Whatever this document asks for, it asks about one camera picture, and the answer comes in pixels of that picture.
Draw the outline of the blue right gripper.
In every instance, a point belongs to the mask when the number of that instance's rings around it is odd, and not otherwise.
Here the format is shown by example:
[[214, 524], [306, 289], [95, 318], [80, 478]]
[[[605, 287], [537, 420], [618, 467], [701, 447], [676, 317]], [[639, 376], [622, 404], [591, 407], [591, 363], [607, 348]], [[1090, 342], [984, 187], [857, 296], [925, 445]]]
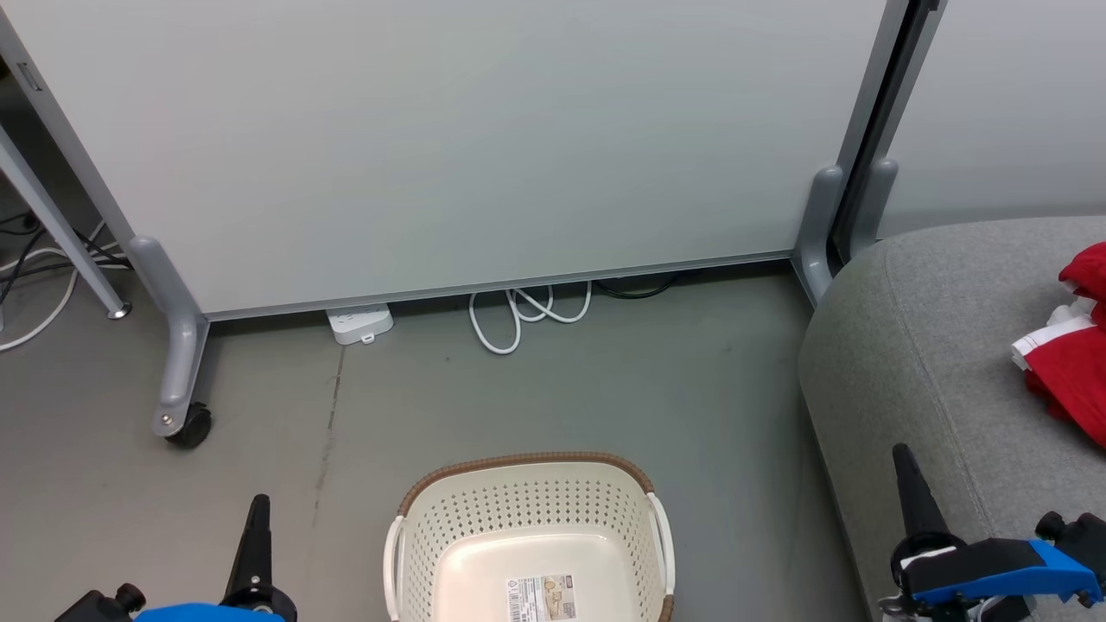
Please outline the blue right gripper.
[[1023, 622], [1039, 597], [1103, 603], [1103, 581], [1047, 540], [953, 536], [915, 454], [893, 445], [905, 538], [893, 552], [898, 593], [881, 598], [881, 622]]

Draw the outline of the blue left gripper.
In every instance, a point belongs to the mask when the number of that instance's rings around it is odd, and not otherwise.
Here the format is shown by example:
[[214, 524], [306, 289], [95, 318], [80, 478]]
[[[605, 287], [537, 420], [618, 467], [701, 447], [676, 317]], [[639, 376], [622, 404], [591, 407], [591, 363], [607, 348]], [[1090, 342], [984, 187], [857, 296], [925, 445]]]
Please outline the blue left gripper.
[[299, 611], [272, 584], [271, 499], [258, 493], [246, 512], [232, 571], [219, 603], [191, 602], [142, 611], [133, 622], [298, 622]]

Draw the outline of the red garment with white trim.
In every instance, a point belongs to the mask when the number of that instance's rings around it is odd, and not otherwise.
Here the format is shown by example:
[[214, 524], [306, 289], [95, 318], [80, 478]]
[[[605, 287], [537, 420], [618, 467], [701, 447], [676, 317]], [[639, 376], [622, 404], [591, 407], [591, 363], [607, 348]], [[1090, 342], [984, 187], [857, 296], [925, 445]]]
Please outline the red garment with white trim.
[[1106, 241], [1077, 253], [1058, 279], [1073, 300], [1018, 339], [1012, 360], [1051, 416], [1106, 448]]

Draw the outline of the cream perforated laundry basket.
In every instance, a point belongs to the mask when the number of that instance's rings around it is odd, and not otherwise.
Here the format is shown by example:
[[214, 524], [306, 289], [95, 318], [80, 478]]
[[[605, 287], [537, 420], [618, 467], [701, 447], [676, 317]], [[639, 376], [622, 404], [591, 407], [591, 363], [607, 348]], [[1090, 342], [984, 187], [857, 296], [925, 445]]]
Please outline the cream perforated laundry basket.
[[390, 622], [508, 622], [505, 582], [572, 574], [578, 622], [671, 622], [671, 523], [646, 473], [617, 455], [552, 452], [428, 473], [385, 538]]

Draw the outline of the printed paper basket label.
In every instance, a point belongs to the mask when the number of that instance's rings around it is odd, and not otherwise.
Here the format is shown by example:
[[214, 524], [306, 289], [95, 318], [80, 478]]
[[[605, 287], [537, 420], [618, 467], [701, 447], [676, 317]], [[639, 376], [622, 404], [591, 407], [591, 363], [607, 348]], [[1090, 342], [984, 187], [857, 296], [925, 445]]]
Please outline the printed paper basket label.
[[508, 622], [578, 622], [572, 574], [525, 576], [505, 582]]

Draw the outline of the grey fabric sofa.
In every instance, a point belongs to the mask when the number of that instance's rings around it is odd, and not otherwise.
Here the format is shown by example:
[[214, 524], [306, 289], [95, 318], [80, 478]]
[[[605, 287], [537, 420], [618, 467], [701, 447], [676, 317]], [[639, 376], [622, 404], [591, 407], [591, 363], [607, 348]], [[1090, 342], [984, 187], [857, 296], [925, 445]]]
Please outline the grey fabric sofa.
[[874, 243], [822, 296], [799, 385], [869, 619], [897, 592], [897, 442], [967, 543], [1031, 539], [1048, 511], [1106, 520], [1106, 448], [1051, 417], [1012, 360], [1068, 302], [1064, 265], [1102, 241], [1102, 215], [916, 230]]

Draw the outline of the black caster wheel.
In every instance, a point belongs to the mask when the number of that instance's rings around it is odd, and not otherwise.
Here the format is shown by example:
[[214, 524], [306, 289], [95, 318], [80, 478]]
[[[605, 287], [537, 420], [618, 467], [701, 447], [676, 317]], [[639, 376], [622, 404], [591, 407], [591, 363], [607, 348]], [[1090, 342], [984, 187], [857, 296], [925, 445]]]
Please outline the black caster wheel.
[[194, 402], [182, 421], [181, 429], [165, 438], [174, 448], [194, 450], [206, 440], [213, 428], [213, 415], [206, 404]]

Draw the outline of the white power strip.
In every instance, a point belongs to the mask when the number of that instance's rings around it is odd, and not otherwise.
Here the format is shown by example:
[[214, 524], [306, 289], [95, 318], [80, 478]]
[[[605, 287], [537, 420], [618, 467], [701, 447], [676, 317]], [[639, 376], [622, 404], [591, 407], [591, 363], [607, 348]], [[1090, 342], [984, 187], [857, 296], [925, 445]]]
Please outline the white power strip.
[[327, 309], [328, 326], [341, 346], [371, 344], [394, 326], [390, 307], [386, 303]]

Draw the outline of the grey metal table leg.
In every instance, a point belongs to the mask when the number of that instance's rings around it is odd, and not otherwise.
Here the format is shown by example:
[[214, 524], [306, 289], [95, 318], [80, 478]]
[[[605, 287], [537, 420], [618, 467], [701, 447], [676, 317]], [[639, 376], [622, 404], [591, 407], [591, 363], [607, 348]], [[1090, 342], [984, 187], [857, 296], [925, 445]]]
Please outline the grey metal table leg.
[[50, 234], [60, 250], [66, 253], [67, 260], [73, 265], [80, 278], [86, 280], [100, 303], [106, 307], [107, 318], [119, 320], [131, 314], [131, 304], [116, 294], [116, 290], [109, 286], [106, 276], [100, 270], [100, 266], [93, 256], [86, 250], [86, 243], [79, 239], [79, 234], [67, 224], [66, 218], [60, 212], [58, 205], [52, 200], [45, 190], [42, 182], [28, 162], [15, 147], [15, 142], [11, 139], [7, 129], [0, 125], [0, 172], [4, 173], [8, 182], [13, 186], [27, 203], [31, 212], [34, 212], [38, 220]]

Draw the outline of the narrow white partition panel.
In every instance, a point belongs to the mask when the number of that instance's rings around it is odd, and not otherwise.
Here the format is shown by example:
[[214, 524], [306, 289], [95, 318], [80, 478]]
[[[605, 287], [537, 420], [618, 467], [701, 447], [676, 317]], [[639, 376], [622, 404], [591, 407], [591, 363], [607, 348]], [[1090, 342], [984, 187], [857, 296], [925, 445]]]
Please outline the narrow white partition panel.
[[925, 228], [1106, 215], [1106, 0], [910, 0], [902, 27], [842, 259]]

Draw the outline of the wide white partition panel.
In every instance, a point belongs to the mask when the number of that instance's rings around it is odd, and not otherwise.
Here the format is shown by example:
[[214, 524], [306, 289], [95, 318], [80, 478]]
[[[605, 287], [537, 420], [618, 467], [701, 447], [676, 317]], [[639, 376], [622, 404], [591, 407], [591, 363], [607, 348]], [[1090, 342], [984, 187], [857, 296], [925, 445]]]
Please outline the wide white partition panel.
[[910, 0], [0, 0], [168, 324], [817, 255]]

